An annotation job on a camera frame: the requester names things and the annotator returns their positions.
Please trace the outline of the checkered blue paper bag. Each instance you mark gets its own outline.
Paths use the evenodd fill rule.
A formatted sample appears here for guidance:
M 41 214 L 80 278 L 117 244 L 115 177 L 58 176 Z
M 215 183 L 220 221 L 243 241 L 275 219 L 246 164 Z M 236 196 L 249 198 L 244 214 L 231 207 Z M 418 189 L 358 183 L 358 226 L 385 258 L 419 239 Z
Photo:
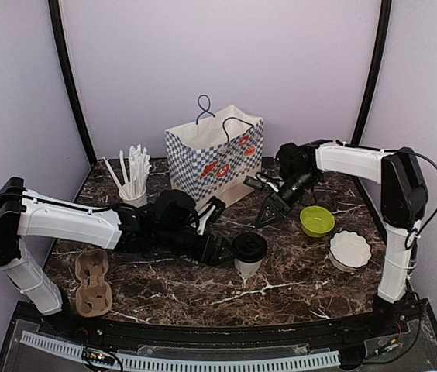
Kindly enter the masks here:
M 198 208 L 213 196 L 229 207 L 252 192 L 245 178 L 261 171 L 263 118 L 234 105 L 213 112 L 207 95 L 198 97 L 198 107 L 193 122 L 165 130 L 170 185 Z

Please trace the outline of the brown cardboard cup carrier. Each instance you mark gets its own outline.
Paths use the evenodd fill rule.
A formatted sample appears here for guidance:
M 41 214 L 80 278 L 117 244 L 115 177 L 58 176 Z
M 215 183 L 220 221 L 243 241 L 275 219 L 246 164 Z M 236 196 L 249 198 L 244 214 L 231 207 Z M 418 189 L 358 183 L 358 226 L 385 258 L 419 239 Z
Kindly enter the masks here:
M 102 249 L 85 251 L 77 257 L 75 275 L 80 285 L 75 304 L 82 317 L 103 316 L 112 309 L 112 289 L 105 280 L 108 269 L 108 254 Z

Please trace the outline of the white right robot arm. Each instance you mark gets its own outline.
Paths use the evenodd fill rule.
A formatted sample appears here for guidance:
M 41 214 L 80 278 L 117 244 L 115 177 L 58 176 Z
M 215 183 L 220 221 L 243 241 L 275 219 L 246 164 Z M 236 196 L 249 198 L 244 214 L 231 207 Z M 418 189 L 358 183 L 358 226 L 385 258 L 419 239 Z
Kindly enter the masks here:
M 382 336 L 394 326 L 397 307 L 407 292 L 416 265 L 415 239 L 420 233 L 428 190 L 415 154 L 409 148 L 375 150 L 318 139 L 284 144 L 276 155 L 283 184 L 264 200 L 255 226 L 284 219 L 326 171 L 364 178 L 380 185 L 380 212 L 386 229 L 384 268 L 366 330 Z

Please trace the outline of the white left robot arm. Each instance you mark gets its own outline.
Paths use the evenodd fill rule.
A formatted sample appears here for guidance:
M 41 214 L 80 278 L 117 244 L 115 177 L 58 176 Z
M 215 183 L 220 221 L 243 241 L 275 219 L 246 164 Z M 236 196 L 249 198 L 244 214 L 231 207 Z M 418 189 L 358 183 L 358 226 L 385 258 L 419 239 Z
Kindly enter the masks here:
M 33 259 L 23 237 L 63 239 L 123 253 L 162 248 L 216 267 L 236 257 L 226 238 L 205 232 L 224 209 L 213 197 L 199 212 L 192 197 L 178 190 L 162 191 L 142 207 L 115 203 L 96 208 L 48 198 L 12 177 L 0 190 L 0 269 L 50 317 L 53 329 L 72 338 L 80 331 L 79 319 L 69 313 L 67 296 Z

